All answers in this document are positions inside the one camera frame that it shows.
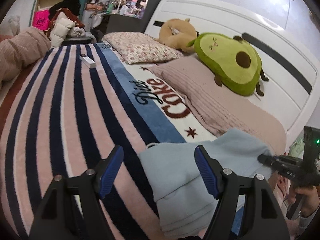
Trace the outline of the person's right hand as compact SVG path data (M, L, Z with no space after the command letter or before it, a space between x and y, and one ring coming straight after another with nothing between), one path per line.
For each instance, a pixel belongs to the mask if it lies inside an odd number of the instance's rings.
M296 195L305 196L305 201L301 207L301 215L304 218L310 217L319 207L319 196L315 186L297 187L291 184L289 189L289 203L296 202Z

